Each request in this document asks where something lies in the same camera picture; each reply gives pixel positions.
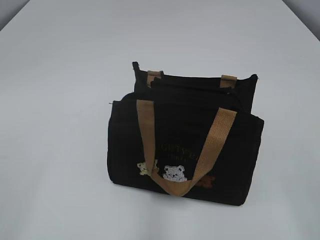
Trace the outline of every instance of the white backdrop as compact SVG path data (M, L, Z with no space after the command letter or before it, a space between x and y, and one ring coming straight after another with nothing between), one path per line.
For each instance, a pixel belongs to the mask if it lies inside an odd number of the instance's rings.
M246 203L111 183L113 100L131 62L258 74L265 120ZM279 0L32 0L0 32L0 239L318 240L320 45Z

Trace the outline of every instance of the brown handle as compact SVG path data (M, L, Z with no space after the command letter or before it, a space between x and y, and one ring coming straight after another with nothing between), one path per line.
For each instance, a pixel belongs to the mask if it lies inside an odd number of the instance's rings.
M221 75L220 88L231 87L232 89L234 89L237 83L237 79L238 78L236 76Z
M146 79L146 84L151 88L151 82L155 80L155 77L161 79L161 76L164 74L163 71L148 71L148 77Z
M192 180L174 182L159 176L159 170L154 168L156 153L154 102L137 100L136 109L148 175L167 193L178 197L189 192L214 167L237 114L235 111L224 108L218 109L204 142Z

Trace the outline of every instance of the brown bear embroidery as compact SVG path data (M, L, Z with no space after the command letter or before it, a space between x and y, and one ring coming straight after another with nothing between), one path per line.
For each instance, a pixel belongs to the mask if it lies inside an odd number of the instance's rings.
M212 189L212 182L216 179L215 176L203 176L196 184L197 187Z

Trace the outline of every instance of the strap loop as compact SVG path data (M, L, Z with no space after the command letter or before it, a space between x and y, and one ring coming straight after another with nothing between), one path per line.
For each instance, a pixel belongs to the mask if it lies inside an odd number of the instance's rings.
M220 88L235 88L237 83L236 76L221 75Z

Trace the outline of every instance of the black tote bag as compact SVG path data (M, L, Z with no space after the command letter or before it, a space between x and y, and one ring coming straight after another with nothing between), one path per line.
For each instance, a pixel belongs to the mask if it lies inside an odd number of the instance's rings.
M195 91L214 92L217 89L229 89L231 98L237 98L244 112L252 109L258 76L239 80L236 77L222 75L221 77L184 77L166 75L163 71L140 70L138 62L132 63L135 73L135 93L143 93L149 88L157 89L189 89Z
M112 106L107 168L115 184L236 206L245 202L263 120L201 102L134 98Z

